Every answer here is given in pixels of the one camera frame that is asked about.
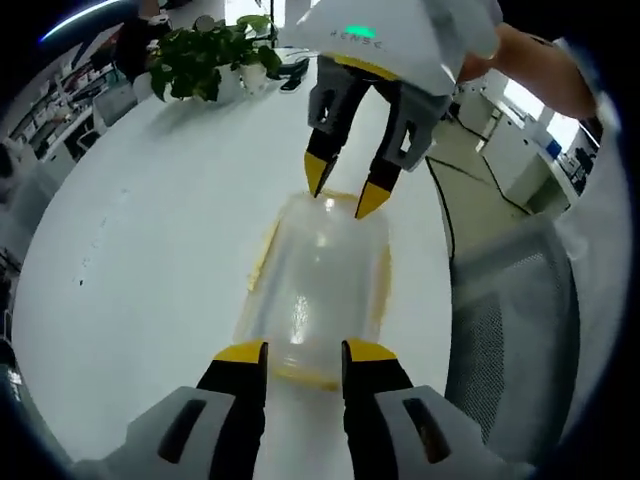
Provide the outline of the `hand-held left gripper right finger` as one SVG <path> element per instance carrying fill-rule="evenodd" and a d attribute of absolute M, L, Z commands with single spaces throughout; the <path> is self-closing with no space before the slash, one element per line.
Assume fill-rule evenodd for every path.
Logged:
<path fill-rule="evenodd" d="M 342 342 L 342 392 L 356 479 L 506 477 L 479 425 L 431 387 L 413 385 L 384 346 Z"/>

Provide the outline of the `person's right hand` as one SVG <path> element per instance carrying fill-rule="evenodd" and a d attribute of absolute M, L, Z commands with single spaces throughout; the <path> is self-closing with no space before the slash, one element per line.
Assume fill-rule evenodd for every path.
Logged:
<path fill-rule="evenodd" d="M 537 39 L 506 23 L 499 24 L 495 32 L 499 40 L 496 52 L 489 59 L 469 53 L 464 60 L 457 83 L 475 80 L 494 69 L 542 100 L 544 95 L 542 67 L 554 53 L 553 47 L 540 43 Z"/>

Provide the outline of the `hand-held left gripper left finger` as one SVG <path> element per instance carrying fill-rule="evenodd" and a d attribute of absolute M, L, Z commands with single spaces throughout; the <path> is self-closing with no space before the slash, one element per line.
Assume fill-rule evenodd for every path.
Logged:
<path fill-rule="evenodd" d="M 114 479 L 251 479 L 265 430 L 268 343 L 231 345 L 198 384 L 134 420 L 107 458 Z"/>

